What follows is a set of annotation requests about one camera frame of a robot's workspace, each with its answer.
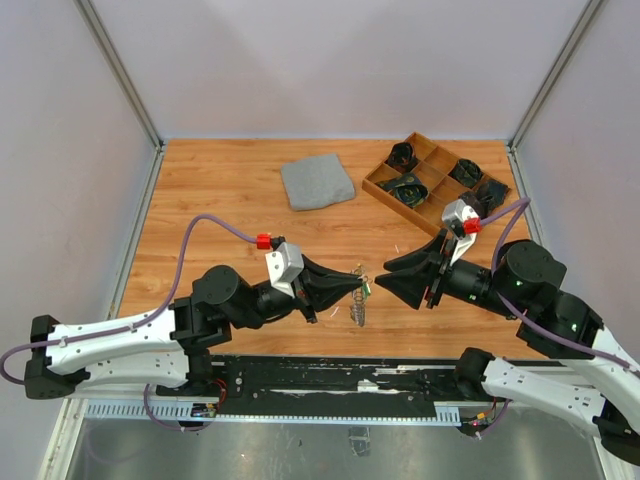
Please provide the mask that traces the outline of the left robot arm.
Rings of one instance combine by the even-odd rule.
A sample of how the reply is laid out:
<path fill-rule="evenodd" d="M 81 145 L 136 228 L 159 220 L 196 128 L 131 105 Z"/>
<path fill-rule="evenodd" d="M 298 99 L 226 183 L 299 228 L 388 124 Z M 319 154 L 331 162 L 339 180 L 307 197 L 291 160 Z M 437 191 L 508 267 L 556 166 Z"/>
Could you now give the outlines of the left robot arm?
<path fill-rule="evenodd" d="M 50 315 L 34 318 L 27 397 L 57 399 L 123 384 L 183 387 L 203 395 L 214 383 L 209 350 L 230 341 L 233 330 L 257 330 L 293 312 L 314 323 L 318 313 L 363 284 L 356 274 L 307 257 L 285 262 L 271 252 L 266 263 L 269 277 L 255 285 L 230 266 L 215 266 L 193 282 L 190 295 L 158 312 L 84 325 L 64 325 Z"/>

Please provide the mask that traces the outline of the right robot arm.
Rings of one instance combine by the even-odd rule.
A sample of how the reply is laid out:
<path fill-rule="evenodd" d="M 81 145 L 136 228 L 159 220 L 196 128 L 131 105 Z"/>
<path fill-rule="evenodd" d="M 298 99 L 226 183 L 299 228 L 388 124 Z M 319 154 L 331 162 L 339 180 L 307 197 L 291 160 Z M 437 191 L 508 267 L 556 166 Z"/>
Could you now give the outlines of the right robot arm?
<path fill-rule="evenodd" d="M 587 384 L 567 386 L 527 373 L 479 348 L 467 348 L 453 387 L 466 400 L 486 394 L 570 422 L 632 465 L 639 462 L 639 364 L 584 300 L 565 292 L 566 267 L 531 240 L 498 247 L 485 268 L 464 260 L 475 237 L 441 230 L 425 246 L 385 263 L 376 285 L 409 307 L 435 308 L 449 296 L 520 325 L 532 350 L 572 369 Z"/>

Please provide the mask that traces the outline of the rolled dark tie centre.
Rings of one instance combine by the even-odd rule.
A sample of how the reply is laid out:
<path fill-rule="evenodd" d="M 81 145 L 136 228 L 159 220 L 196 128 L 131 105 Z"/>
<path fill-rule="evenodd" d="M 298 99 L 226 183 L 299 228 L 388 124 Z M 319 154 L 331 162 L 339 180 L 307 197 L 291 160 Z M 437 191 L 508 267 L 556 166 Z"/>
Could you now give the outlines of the rolled dark tie centre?
<path fill-rule="evenodd" d="M 429 196 L 429 189 L 414 173 L 405 173 L 397 178 L 376 183 L 403 205 L 415 209 Z"/>

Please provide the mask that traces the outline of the rolled dark tie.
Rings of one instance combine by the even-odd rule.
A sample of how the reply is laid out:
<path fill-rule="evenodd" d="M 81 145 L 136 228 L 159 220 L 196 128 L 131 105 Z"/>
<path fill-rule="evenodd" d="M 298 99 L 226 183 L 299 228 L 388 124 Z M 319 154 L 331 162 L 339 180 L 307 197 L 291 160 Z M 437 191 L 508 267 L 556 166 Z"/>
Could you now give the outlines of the rolled dark tie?
<path fill-rule="evenodd" d="M 415 209 L 429 196 L 429 189 L 414 173 L 405 173 L 397 178 L 376 183 L 403 205 Z"/>
<path fill-rule="evenodd" d="M 509 192 L 510 188 L 506 184 L 487 180 L 475 191 L 462 193 L 459 199 L 470 206 L 481 219 L 485 219 L 503 205 Z"/>
<path fill-rule="evenodd" d="M 400 142 L 393 145 L 385 164 L 395 171 L 405 174 L 412 171 L 418 163 L 414 147 L 410 142 Z"/>
<path fill-rule="evenodd" d="M 482 179 L 483 171 L 472 160 L 460 158 L 449 172 L 449 176 L 466 188 L 474 188 Z"/>

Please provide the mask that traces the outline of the wooden compartment tray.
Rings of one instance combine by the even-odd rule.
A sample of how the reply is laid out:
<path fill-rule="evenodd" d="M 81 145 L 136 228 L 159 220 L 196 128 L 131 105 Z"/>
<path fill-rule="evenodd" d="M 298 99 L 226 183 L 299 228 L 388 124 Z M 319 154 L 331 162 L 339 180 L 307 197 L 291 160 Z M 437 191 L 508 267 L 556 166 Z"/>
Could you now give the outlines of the wooden compartment tray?
<path fill-rule="evenodd" d="M 393 146 L 389 152 L 383 156 L 383 159 L 378 165 L 364 177 L 362 180 L 362 189 L 395 213 L 408 220 L 411 224 L 430 235 L 435 235 L 443 228 L 441 216 L 447 204 L 458 200 L 459 196 L 464 192 L 475 191 L 487 180 L 497 180 L 510 188 L 510 192 L 505 201 L 511 196 L 511 187 L 509 184 L 491 174 L 478 160 L 468 156 L 461 156 L 417 132 L 410 134 L 405 140 L 400 142 L 410 142 L 413 145 L 418 163 L 409 173 L 414 173 L 422 183 L 428 187 L 428 198 L 421 205 L 412 209 L 403 205 L 400 201 L 376 185 L 379 181 L 394 179 L 402 175 L 385 164 L 385 160 Z M 460 158 L 472 160 L 483 171 L 482 179 L 472 189 L 464 187 L 449 176 L 449 172 Z"/>

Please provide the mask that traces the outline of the rolled dark tie lower right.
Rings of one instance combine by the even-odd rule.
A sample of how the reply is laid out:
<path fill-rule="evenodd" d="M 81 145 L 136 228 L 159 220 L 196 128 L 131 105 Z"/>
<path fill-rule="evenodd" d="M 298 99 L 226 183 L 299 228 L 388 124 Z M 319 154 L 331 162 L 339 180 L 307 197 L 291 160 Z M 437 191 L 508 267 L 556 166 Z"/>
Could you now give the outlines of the rolled dark tie lower right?
<path fill-rule="evenodd" d="M 506 184 L 487 180 L 475 191 L 462 193 L 459 199 L 470 206 L 481 219 L 485 219 L 503 205 L 509 192 L 510 188 Z"/>

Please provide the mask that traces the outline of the folded grey cloth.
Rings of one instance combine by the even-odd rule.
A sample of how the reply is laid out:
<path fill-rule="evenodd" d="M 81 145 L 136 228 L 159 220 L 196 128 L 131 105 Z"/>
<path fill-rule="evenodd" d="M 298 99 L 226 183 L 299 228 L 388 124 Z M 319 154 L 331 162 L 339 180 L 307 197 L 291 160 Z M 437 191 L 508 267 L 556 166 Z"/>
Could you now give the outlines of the folded grey cloth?
<path fill-rule="evenodd" d="M 281 178 L 294 211 L 311 211 L 353 200 L 354 183 L 335 153 L 284 164 Z"/>

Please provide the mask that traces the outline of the rolled dark tie top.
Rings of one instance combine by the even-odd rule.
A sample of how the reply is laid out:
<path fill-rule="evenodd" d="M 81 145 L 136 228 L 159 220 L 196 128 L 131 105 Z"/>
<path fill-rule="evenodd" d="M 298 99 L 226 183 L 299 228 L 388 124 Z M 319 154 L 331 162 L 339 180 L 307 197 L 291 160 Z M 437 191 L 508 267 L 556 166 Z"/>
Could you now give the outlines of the rolled dark tie top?
<path fill-rule="evenodd" d="M 410 142 L 400 142 L 393 145 L 385 164 L 395 171 L 405 174 L 412 171 L 418 163 L 414 147 Z"/>

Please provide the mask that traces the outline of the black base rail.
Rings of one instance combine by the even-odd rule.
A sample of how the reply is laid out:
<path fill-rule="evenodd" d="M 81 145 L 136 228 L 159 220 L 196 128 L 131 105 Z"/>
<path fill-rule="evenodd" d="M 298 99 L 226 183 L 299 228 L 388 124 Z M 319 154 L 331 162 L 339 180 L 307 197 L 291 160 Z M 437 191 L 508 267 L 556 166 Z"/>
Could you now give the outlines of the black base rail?
<path fill-rule="evenodd" d="M 214 398 L 225 415 L 355 419 L 432 417 L 438 402 L 491 402 L 454 380 L 447 359 L 215 354 L 162 397 Z"/>

